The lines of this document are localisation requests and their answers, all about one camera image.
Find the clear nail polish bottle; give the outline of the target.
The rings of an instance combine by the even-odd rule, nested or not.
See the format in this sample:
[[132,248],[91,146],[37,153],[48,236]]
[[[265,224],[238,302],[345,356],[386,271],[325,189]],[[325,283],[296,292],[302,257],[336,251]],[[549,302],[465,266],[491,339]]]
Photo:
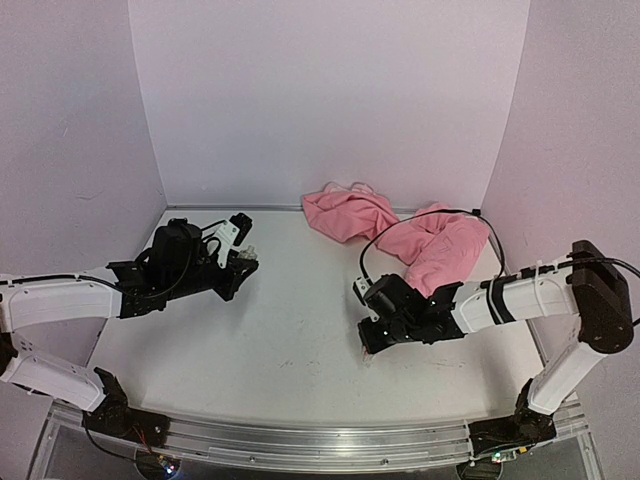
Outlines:
[[254,246],[248,245],[243,250],[238,251],[237,258],[254,261],[258,259],[258,254]]

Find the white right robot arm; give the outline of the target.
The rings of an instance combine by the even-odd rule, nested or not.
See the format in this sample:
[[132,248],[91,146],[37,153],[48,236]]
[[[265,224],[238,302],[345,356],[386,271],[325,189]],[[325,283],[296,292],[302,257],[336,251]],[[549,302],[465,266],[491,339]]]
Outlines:
[[363,275],[353,283],[369,311],[359,337],[375,355],[401,343],[432,345],[521,321],[571,316],[575,323],[562,350],[523,389],[525,409],[550,416],[602,359],[632,343],[639,322],[631,312],[627,273],[639,270],[583,240],[552,263],[442,285],[429,296],[397,274],[377,281]]

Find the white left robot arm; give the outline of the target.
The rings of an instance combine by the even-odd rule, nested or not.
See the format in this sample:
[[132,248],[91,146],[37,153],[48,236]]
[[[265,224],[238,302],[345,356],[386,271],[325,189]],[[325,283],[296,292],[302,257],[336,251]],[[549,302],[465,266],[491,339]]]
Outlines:
[[116,376],[88,366],[91,334],[172,301],[214,292],[231,301],[259,261],[242,243],[253,225],[238,213],[205,227],[173,218],[135,259],[78,273],[1,278],[1,379],[95,415],[116,437],[135,416]]

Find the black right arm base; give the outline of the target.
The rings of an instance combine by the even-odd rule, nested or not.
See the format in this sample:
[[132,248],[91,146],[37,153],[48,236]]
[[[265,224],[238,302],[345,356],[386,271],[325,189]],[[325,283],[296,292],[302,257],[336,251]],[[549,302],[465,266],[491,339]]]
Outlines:
[[468,426],[473,459],[533,447],[556,437],[553,415],[542,414],[529,407],[528,394],[532,383],[533,380],[529,379],[522,388],[513,414],[474,421]]

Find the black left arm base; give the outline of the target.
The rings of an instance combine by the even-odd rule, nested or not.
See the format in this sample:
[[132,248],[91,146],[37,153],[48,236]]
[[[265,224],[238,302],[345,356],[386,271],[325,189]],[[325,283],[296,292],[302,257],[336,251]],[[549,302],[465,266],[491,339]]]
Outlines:
[[90,432],[138,442],[151,449],[166,443],[170,419],[149,410],[133,408],[117,378],[99,367],[94,372],[102,382],[105,398],[92,412],[84,412],[82,425]]

